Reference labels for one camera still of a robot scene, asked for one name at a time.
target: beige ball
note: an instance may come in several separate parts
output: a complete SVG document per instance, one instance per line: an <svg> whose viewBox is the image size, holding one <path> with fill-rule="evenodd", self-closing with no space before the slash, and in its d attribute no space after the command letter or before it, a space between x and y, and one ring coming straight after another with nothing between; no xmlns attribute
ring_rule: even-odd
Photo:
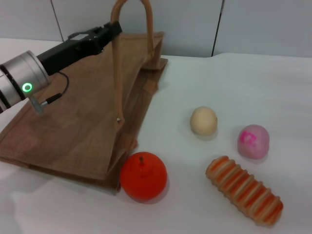
<svg viewBox="0 0 312 234"><path fill-rule="evenodd" d="M212 135L216 132L218 119L212 109L201 106L194 110L190 124L193 132L200 135Z"/></svg>

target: gray wall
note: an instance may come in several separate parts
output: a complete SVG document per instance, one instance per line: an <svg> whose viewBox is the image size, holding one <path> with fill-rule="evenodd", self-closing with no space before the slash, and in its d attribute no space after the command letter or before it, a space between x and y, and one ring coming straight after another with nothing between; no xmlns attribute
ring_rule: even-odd
<svg viewBox="0 0 312 234"><path fill-rule="evenodd" d="M215 53L312 57L312 0L226 0Z"/></svg>
<svg viewBox="0 0 312 234"><path fill-rule="evenodd" d="M108 22L115 2L116 0L53 0L63 36ZM163 54L194 57L211 55L222 0L150 2L154 30L166 33ZM145 10L139 0L129 0L123 6L120 24L124 32L146 32Z"/></svg>
<svg viewBox="0 0 312 234"><path fill-rule="evenodd" d="M0 37L66 39L108 22L115 1L0 0ZM211 55L222 0L150 2L155 31L166 33L163 54ZM311 12L312 0L225 0L214 54L312 57ZM139 0L125 4L120 23L125 32L146 31Z"/></svg>
<svg viewBox="0 0 312 234"><path fill-rule="evenodd" d="M61 40L50 0L0 0L0 38Z"/></svg>

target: striped bread toy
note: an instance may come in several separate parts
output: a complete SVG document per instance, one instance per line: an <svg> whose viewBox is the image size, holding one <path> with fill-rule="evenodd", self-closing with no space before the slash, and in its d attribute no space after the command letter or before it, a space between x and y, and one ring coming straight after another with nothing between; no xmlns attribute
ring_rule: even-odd
<svg viewBox="0 0 312 234"><path fill-rule="evenodd" d="M212 183L255 223L271 226L281 216L283 203L262 182L242 170L240 165L227 156L211 162L206 170Z"/></svg>

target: green led light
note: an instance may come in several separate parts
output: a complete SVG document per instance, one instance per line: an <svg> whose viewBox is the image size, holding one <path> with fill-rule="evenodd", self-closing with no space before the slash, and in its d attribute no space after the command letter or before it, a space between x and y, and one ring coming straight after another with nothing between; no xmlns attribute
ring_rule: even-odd
<svg viewBox="0 0 312 234"><path fill-rule="evenodd" d="M33 88L33 86L32 86L31 83L24 83L23 87L22 87L23 91L26 92L26 93L31 91L32 88Z"/></svg>

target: plastic orange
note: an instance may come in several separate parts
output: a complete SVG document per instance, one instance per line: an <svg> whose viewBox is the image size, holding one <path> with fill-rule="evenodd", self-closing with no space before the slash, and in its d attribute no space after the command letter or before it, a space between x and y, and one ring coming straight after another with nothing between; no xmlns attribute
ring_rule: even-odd
<svg viewBox="0 0 312 234"><path fill-rule="evenodd" d="M121 168L120 183L130 197L138 200L152 199L166 187L165 164L149 152L133 154Z"/></svg>

